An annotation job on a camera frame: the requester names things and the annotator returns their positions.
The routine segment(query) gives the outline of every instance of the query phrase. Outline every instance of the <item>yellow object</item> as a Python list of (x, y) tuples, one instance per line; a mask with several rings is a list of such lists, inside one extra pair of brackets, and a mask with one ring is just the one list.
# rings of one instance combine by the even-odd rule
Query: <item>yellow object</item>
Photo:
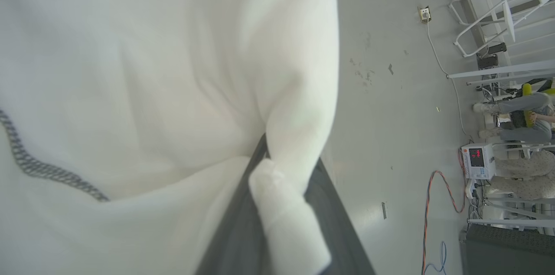
[[(543, 93), (546, 93), (548, 95), (555, 95), (555, 88), (550, 88), (550, 89), (546, 89), (545, 91), (543, 91)], [(525, 83), (522, 85), (522, 95), (523, 96), (527, 96), (527, 95), (532, 95), (532, 86), (529, 83)], [(530, 120), (530, 115), (532, 114), (532, 112), (530, 110), (525, 110), (524, 111), (524, 117), (526, 119), (526, 126), (531, 128), (534, 126), (534, 123), (532, 123), (532, 121)]]
[[(523, 96), (527, 96), (527, 95), (532, 95), (532, 86), (529, 83), (525, 83), (522, 85), (522, 95)], [(525, 110), (524, 111), (524, 117), (526, 119), (526, 126), (531, 128), (534, 126), (534, 123), (530, 120), (530, 115), (532, 114), (532, 112), (530, 110)]]

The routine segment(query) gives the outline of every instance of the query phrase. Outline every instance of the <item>red cable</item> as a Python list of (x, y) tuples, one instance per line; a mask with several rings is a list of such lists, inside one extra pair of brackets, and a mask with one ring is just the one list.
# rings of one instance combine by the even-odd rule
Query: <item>red cable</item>
[(460, 154), (458, 155), (458, 162), (460, 164), (460, 168), (462, 169), (462, 186), (463, 186), (462, 208), (460, 210), (457, 208), (457, 205), (454, 202), (453, 194), (451, 192), (451, 189), (449, 188), (449, 184), (447, 183), (447, 180), (445, 179), (445, 176), (441, 171), (438, 171), (438, 170), (433, 171), (432, 175), (430, 176), (430, 181), (428, 182), (428, 197), (426, 198), (426, 214), (424, 216), (424, 243), (423, 243), (424, 250), (422, 251), (422, 275), (424, 275), (424, 270), (426, 267), (426, 238), (428, 237), (428, 212), (430, 210), (430, 188), (432, 188), (432, 180), (434, 180), (434, 175), (439, 174), (444, 179), (445, 186), (449, 191), (449, 196), (451, 197), (451, 201), (453, 203), (453, 208), (457, 213), (462, 213), (464, 210), (464, 207), (466, 206), (466, 198), (464, 197), (464, 190), (466, 189), (466, 184), (464, 181), (464, 165), (462, 164)]

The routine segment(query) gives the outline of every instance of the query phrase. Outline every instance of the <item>power cord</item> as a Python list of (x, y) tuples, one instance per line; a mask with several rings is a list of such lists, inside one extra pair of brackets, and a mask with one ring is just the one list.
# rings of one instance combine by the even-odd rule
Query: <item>power cord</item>
[(490, 53), (490, 46), (486, 45), (486, 52), (484, 53), (484, 55), (480, 55), (480, 59), (486, 57), (486, 55), (489, 54), (489, 53)]
[(492, 83), (492, 86), (494, 88), (500, 89), (501, 91), (504, 91), (508, 95), (512, 95), (511, 93), (508, 93), (507, 91), (505, 91), (505, 89), (503, 89), (503, 88), (512, 88), (512, 87), (501, 87), (501, 86), (499, 86), (499, 83), (497, 83), (497, 82)]
[[(432, 50), (434, 51), (434, 56), (436, 57), (437, 60), (437, 64), (440, 66), (441, 71), (445, 74), (445, 75), (449, 75), (444, 68), (442, 67), (441, 63), (440, 63), (440, 58), (438, 58), (437, 53), (436, 53), (436, 48), (434, 47), (434, 43), (432, 42), (432, 38), (430, 37), (430, 26), (428, 25), (430, 22), (430, 16), (427, 13), (424, 13), (424, 17), (426, 17), (426, 30), (428, 30), (428, 40), (430, 41), (430, 45), (432, 45)], [(462, 123), (462, 111), (460, 110), (460, 101), (459, 101), (459, 97), (458, 97), (458, 91), (457, 91), (457, 87), (456, 85), (454, 85), (454, 80), (451, 79), (451, 83), (453, 83), (453, 88), (454, 88), (454, 93), (457, 97), (457, 106), (458, 106), (458, 117), (460, 119), (460, 128), (462, 129), (462, 132), (464, 133), (464, 135), (470, 137), (470, 139), (472, 140), (472, 142), (474, 142), (474, 139), (472, 138), (472, 135), (468, 134), (466, 132), (466, 130), (464, 129), (464, 124)]]
[(445, 245), (445, 242), (442, 241), (441, 243), (441, 247), (440, 247), (440, 261), (441, 261), (441, 268), (438, 269), (436, 267), (436, 265), (432, 264), (432, 263), (428, 263), (426, 264), (426, 239), (428, 238), (428, 212), (430, 210), (430, 189), (432, 188), (432, 180), (434, 180), (434, 176), (436, 174), (439, 174), (441, 176), (441, 178), (444, 180), (445, 186), (447, 188), (447, 191), (449, 192), (449, 196), (451, 198), (451, 202), (453, 204), (453, 208), (457, 213), (462, 213), (464, 211), (464, 207), (466, 206), (466, 198), (464, 197), (464, 189), (466, 187), (466, 182), (464, 180), (464, 167), (462, 166), (462, 158), (460, 157), (460, 154), (458, 155), (458, 161), (459, 164), (461, 165), (461, 170), (462, 170), (462, 185), (463, 185), (463, 190), (462, 190), (462, 207), (460, 208), (460, 210), (457, 208), (457, 205), (454, 202), (454, 198), (453, 198), (453, 194), (451, 192), (451, 189), (449, 187), (449, 184), (444, 176), (444, 174), (441, 171), (433, 171), (432, 175), (430, 176), (430, 181), (428, 182), (428, 193), (427, 193), (427, 197), (426, 197), (426, 211), (424, 213), (424, 240), (423, 240), (423, 244), (422, 244), (422, 275), (425, 275), (426, 270), (428, 269), (428, 267), (433, 267), (436, 271), (438, 272), (443, 272), (444, 275), (446, 275), (445, 273), (445, 262), (447, 260), (447, 246)]

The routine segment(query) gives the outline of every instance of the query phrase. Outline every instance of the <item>person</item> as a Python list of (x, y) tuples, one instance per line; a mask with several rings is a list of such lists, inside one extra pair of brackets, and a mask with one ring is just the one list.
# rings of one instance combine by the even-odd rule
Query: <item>person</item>
[(529, 180), (512, 180), (495, 176), (488, 193), (511, 192), (524, 200), (555, 198), (555, 154), (549, 151), (533, 153), (529, 160), (496, 160), (496, 168), (511, 177)]
[(555, 122), (552, 96), (546, 93), (517, 97), (497, 104), (476, 103), (472, 110), (477, 113), (510, 113), (519, 110), (533, 111), (530, 119), (534, 122), (530, 128), (486, 129), (478, 132), (480, 138), (500, 136), (503, 141), (523, 141), (545, 143), (551, 140), (551, 123)]

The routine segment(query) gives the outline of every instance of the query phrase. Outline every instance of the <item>patterned fabric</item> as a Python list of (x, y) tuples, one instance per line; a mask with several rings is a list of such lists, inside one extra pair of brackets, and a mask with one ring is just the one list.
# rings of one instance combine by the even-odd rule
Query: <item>patterned fabric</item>
[(12, 155), (16, 164), (21, 168), (24, 174), (30, 177), (43, 178), (45, 180), (53, 180), (60, 182), (81, 190), (100, 202), (109, 201), (109, 198), (105, 196), (101, 191), (92, 186), (89, 182), (83, 180), (77, 174), (73, 172), (52, 166), (51, 164), (40, 162), (31, 156), (24, 148), (19, 135), (17, 134), (16, 128), (14, 127), (12, 121), (0, 109), (0, 122), (6, 129), (6, 134), (8, 135), (8, 140), (10, 142), (10, 147), (12, 148)]
[(495, 176), (489, 193), (512, 192), (524, 200), (555, 198), (555, 155), (549, 151), (534, 153), (530, 160), (498, 160), (498, 170), (506, 170), (514, 177), (530, 180), (510, 180)]

